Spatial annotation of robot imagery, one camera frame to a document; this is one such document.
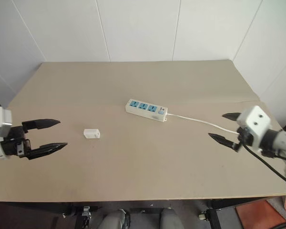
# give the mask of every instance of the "table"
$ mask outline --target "table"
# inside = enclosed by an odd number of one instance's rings
[[[208,136],[236,135],[168,116],[157,122],[126,113],[130,98],[168,107],[230,130],[221,117],[261,106],[228,60],[186,62],[45,62],[13,99],[13,125],[52,118],[61,124],[30,130],[32,148],[68,145],[50,156],[0,160],[0,201],[80,202],[243,198],[286,194],[286,184],[244,149]],[[85,139],[98,128],[100,139]],[[285,164],[267,159],[279,172]]]

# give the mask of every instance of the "white wall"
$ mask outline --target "white wall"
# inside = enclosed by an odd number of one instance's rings
[[[233,60],[286,123],[286,0],[0,0],[0,100],[40,63]]]

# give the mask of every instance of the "small white block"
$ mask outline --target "small white block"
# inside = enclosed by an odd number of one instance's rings
[[[86,138],[100,138],[101,133],[99,129],[84,129],[84,135]]]

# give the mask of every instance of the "white power strip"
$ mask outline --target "white power strip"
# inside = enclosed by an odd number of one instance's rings
[[[125,106],[126,112],[150,118],[160,122],[166,121],[167,107],[149,104],[135,99],[130,99]]]

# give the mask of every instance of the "orange floor mat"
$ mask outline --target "orange floor mat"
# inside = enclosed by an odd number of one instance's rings
[[[265,200],[236,207],[244,229],[269,229],[286,220]]]

